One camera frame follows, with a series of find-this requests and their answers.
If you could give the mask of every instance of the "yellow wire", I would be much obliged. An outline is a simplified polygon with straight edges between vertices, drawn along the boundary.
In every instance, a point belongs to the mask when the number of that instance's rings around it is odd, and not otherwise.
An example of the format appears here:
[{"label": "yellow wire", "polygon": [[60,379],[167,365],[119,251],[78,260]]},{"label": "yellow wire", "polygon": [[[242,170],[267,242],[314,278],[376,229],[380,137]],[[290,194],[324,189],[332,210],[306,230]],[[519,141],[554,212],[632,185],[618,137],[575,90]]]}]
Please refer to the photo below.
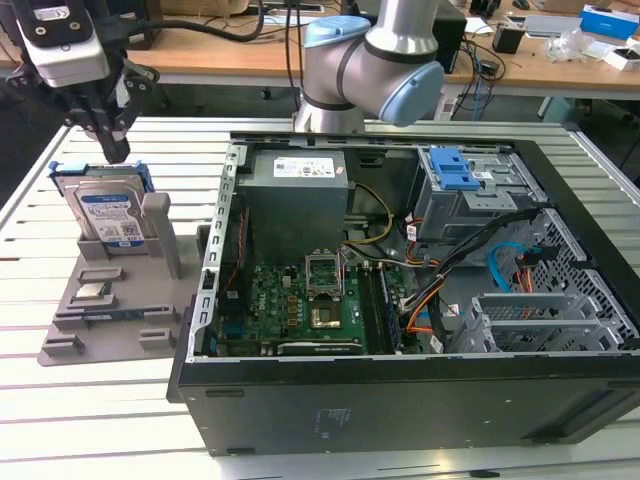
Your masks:
[{"label": "yellow wire", "polygon": [[382,200],[382,197],[380,197],[380,195],[374,192],[371,188],[369,188],[363,183],[356,183],[356,186],[360,188],[364,188],[367,192],[369,192],[376,200],[378,200],[382,204],[384,209],[387,211],[387,218],[388,218],[387,226],[384,229],[384,232],[382,232],[380,235],[376,237],[367,238],[366,240],[347,240],[343,243],[345,245],[370,245],[372,243],[382,240],[387,235],[389,235],[389,233],[391,233],[391,229],[393,228],[393,212],[389,208],[389,205],[387,205],[386,202]]}]

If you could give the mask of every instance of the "white box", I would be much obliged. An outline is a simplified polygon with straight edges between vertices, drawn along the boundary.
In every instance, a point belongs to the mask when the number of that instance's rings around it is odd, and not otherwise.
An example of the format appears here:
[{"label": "white box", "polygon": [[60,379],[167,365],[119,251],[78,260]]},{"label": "white box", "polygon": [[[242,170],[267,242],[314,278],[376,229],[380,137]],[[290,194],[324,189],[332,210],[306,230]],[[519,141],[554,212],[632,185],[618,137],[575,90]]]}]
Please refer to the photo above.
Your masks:
[{"label": "white box", "polygon": [[638,49],[629,47],[616,48],[604,57],[604,61],[623,72],[640,71],[640,53]]}]

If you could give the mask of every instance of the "motherboard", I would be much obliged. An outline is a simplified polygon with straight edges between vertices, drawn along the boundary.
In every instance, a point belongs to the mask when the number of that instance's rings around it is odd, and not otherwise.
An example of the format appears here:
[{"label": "motherboard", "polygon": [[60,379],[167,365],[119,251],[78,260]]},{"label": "motherboard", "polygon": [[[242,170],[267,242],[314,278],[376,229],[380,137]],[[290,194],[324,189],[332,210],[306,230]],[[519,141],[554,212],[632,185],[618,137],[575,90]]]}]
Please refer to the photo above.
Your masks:
[{"label": "motherboard", "polygon": [[340,263],[336,269],[332,255],[317,257],[306,265],[256,265],[247,313],[225,318],[216,348],[229,356],[395,351],[396,307],[408,295],[400,269]]}]

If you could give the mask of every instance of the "blue box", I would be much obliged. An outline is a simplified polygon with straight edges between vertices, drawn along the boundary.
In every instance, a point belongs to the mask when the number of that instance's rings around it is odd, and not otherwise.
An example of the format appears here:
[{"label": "blue box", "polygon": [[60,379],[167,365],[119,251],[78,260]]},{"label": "blue box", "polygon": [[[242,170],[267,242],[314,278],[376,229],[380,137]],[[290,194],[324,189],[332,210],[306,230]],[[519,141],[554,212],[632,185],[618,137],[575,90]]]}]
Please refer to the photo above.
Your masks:
[{"label": "blue box", "polygon": [[636,33],[640,25],[640,16],[631,13],[617,12],[605,8],[598,9],[593,5],[585,5],[580,14],[583,32],[608,35],[609,37],[628,39]]}]

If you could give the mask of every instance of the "ram slot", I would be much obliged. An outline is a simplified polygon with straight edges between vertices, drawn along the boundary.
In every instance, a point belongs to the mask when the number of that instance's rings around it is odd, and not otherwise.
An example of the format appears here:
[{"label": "ram slot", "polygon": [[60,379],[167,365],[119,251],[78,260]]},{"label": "ram slot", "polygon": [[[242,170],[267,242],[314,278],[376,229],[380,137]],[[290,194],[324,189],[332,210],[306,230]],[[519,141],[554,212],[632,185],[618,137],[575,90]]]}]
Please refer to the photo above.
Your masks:
[{"label": "ram slot", "polygon": [[360,269],[358,283],[367,351],[371,355],[393,353],[387,318],[388,307],[385,303],[386,292],[379,270]]}]

